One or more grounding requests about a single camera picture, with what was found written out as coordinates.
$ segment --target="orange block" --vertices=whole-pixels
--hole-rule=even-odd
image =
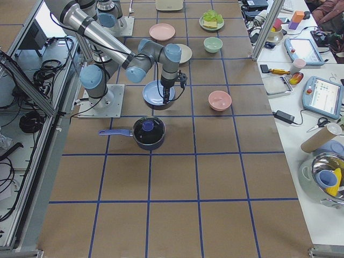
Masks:
[[[305,13],[303,11],[295,11],[291,20],[294,23],[300,23],[302,21],[303,17],[305,17]]]

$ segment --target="pot lid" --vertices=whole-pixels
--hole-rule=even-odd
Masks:
[[[133,136],[142,144],[155,144],[165,135],[165,125],[157,117],[142,117],[134,124]]]

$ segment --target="pot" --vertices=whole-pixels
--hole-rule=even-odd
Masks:
[[[124,135],[133,137],[136,143],[147,151],[159,148],[165,136],[165,124],[158,117],[146,116],[137,120],[132,130],[110,129],[100,130],[99,135]]]
[[[340,181],[340,187],[342,187],[344,186],[344,157],[335,153],[322,153],[304,161],[300,166],[298,178],[301,187],[310,198],[324,206],[339,209],[344,206],[344,191],[339,190],[336,196],[332,196],[320,187],[316,180],[318,172],[322,170],[334,171],[336,168],[340,168],[342,172]]]

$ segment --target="lettuce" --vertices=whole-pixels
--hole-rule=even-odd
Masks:
[[[222,23],[224,21],[223,18],[222,18],[222,15],[219,15],[214,10],[209,10],[208,12],[205,12],[203,14],[203,20],[205,20],[207,22],[215,22],[215,21],[217,21],[217,23]]]

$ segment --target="pot handle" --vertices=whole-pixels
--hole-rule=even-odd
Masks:
[[[98,135],[124,135],[131,137],[133,136],[133,131],[128,129],[109,129],[109,130],[100,130]]]
[[[301,169],[302,175],[308,180],[310,181],[311,179],[307,176],[309,174],[309,167],[303,167]]]
[[[334,207],[336,209],[339,209],[339,208],[344,206],[343,202],[337,202],[337,201],[332,200],[332,199],[322,199],[322,200],[320,200],[320,203],[327,206],[327,207]]]

